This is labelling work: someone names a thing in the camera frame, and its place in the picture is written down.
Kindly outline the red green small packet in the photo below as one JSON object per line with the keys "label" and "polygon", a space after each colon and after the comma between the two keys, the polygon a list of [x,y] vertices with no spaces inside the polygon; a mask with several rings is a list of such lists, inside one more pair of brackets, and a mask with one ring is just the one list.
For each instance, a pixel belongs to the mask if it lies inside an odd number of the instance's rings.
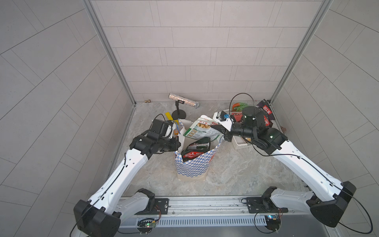
{"label": "red green small packet", "polygon": [[241,122],[242,110],[248,106],[249,105],[247,103],[243,103],[243,102],[233,104],[231,115],[234,117],[236,122]]}

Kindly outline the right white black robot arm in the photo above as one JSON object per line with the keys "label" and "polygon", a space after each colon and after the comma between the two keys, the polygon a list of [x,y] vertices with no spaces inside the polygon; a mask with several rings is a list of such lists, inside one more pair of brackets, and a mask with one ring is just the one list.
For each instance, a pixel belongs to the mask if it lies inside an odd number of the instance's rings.
{"label": "right white black robot arm", "polygon": [[274,157],[310,188],[309,192],[293,192],[279,188],[269,188],[265,195],[278,208],[288,208],[312,214],[319,222],[336,227],[356,191],[349,181],[329,175],[309,158],[278,129],[266,125],[265,110],[248,106],[242,110],[240,122],[224,111],[213,116],[212,128],[224,134],[231,141],[234,136],[246,139],[269,157]]}

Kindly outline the blue checkered paper bag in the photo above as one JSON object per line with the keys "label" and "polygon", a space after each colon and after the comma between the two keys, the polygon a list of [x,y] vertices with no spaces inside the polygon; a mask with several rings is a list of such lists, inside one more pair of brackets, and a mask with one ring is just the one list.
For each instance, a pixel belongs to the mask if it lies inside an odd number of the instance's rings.
{"label": "blue checkered paper bag", "polygon": [[184,163],[182,160],[181,153],[184,150],[186,150],[189,144],[195,142],[196,140],[186,138],[184,136],[184,133],[193,124],[193,122],[185,119],[180,119],[179,123],[180,125],[178,126],[178,138],[181,143],[181,146],[177,151],[174,152],[174,161],[178,174],[178,179],[181,181],[205,180],[208,169],[219,147],[221,146],[224,135],[221,135],[214,141],[211,141],[211,147],[208,152],[202,154],[194,160],[187,161]]}

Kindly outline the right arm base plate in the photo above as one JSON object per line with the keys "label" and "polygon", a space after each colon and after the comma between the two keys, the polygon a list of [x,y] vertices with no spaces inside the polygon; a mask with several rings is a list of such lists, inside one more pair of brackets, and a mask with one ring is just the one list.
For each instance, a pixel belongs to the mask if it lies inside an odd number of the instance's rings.
{"label": "right arm base plate", "polygon": [[248,197],[245,199],[250,214],[253,213],[278,213],[278,207],[270,198]]}

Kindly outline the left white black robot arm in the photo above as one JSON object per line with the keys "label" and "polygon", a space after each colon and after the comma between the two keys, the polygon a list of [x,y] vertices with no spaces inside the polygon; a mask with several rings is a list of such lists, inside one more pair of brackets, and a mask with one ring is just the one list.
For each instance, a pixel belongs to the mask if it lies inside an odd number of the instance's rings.
{"label": "left white black robot arm", "polygon": [[138,171],[152,155],[174,152],[181,143],[174,135],[177,124],[171,120],[154,119],[150,129],[136,136],[116,170],[88,200],[79,200],[74,207],[75,229],[89,237],[113,237],[122,221],[156,209],[155,194],[138,190],[121,201],[123,193]]}

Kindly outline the purple black fish packet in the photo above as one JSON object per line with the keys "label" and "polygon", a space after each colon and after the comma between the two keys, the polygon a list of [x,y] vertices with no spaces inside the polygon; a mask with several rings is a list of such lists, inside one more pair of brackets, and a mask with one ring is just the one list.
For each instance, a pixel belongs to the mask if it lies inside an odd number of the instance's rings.
{"label": "purple black fish packet", "polygon": [[202,115],[187,129],[184,136],[195,140],[209,137],[211,141],[214,141],[223,134],[212,128],[212,125],[218,124],[212,118]]}

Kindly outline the black red condiment packet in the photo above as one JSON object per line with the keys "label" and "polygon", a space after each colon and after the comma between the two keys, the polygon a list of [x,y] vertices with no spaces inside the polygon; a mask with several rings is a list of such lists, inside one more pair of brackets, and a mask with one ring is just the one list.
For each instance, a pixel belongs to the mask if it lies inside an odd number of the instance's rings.
{"label": "black red condiment packet", "polygon": [[183,162],[194,160],[195,158],[201,156],[202,154],[205,154],[208,152],[206,149],[192,149],[192,150],[184,150],[181,153]]}

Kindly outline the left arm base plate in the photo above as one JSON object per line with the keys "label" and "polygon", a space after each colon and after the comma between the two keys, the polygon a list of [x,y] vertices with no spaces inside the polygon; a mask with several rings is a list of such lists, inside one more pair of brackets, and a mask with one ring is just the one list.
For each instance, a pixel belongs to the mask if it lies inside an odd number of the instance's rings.
{"label": "left arm base plate", "polygon": [[149,201],[148,206],[145,210],[141,211],[141,215],[166,215],[169,208],[168,198],[155,198],[154,203]]}

